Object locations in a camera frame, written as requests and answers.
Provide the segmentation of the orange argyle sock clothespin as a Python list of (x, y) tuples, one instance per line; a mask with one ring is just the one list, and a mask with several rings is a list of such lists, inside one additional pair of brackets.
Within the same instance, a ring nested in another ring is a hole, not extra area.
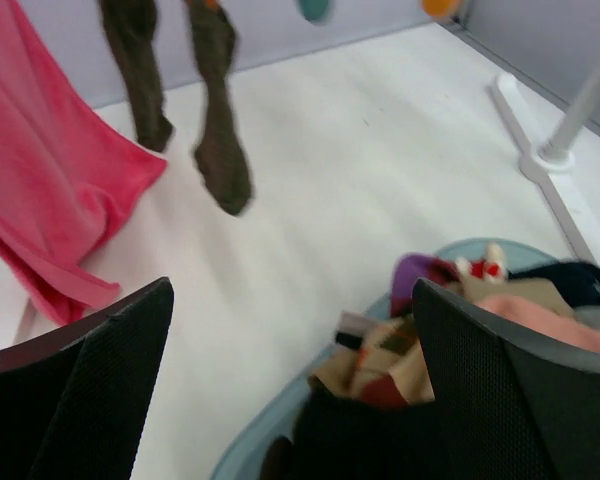
[(436, 21), (454, 20), (461, 10), (463, 0), (421, 0), (422, 10)]

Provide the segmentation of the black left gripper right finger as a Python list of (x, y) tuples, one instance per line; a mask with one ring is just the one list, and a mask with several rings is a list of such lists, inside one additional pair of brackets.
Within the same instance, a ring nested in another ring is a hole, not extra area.
[(413, 314), (454, 479), (600, 479), (600, 354), (420, 279)]

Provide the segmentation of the white clothes rack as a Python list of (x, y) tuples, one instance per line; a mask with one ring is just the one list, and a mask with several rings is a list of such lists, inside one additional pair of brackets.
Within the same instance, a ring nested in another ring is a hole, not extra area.
[(490, 86), (493, 102), (520, 151), (519, 170), (541, 190), (572, 252), (600, 266), (600, 223), (571, 175), (575, 140), (600, 103), (600, 64), (546, 137), (519, 85), (513, 74), (504, 72)]

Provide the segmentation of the teal clothespin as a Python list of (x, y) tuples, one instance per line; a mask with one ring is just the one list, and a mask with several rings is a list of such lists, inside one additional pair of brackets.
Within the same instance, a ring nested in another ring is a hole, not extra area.
[(301, 16), (314, 25), (325, 23), (333, 8), (332, 0), (296, 0)]

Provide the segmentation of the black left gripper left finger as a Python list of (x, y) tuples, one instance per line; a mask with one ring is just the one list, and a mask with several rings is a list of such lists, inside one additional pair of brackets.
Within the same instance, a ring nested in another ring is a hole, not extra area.
[(162, 277), (0, 350), (0, 479), (128, 479), (174, 306)]

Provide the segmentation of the tan argyle sock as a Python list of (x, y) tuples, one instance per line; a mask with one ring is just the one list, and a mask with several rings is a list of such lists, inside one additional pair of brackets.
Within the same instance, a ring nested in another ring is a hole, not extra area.
[(334, 346), (308, 376), (312, 389), (383, 410), (435, 399), (412, 315), (380, 321), (345, 312)]

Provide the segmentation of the pink cloth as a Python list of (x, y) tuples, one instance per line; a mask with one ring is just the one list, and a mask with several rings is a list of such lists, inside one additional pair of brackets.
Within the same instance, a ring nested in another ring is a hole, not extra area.
[(81, 262), (165, 168), (79, 97), (21, 6), (0, 1), (0, 257), (41, 313), (63, 326), (118, 297)]

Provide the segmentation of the brown sock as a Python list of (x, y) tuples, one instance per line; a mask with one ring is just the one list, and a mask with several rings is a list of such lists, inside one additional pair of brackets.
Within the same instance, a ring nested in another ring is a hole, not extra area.
[(173, 133), (163, 112), (162, 83), (153, 50), (158, 12), (153, 0), (99, 0), (102, 26), (119, 68), (137, 142), (162, 153)]
[(237, 34), (218, 1), (189, 1), (187, 9), (195, 62), (205, 87), (204, 124), (193, 158), (216, 204), (238, 216), (252, 198), (252, 183), (227, 81)]

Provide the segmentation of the navy sock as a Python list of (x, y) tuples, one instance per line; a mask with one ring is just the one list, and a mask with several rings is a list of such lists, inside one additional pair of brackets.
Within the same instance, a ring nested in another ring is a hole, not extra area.
[(580, 307), (600, 307), (600, 267), (585, 261), (554, 261), (511, 270), (511, 293), (560, 315)]

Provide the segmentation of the pink sock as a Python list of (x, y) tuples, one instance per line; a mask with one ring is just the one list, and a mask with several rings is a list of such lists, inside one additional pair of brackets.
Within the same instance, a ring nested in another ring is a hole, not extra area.
[(561, 316), (522, 297), (490, 295), (477, 302), (476, 306), (559, 342), (600, 354), (600, 330)]

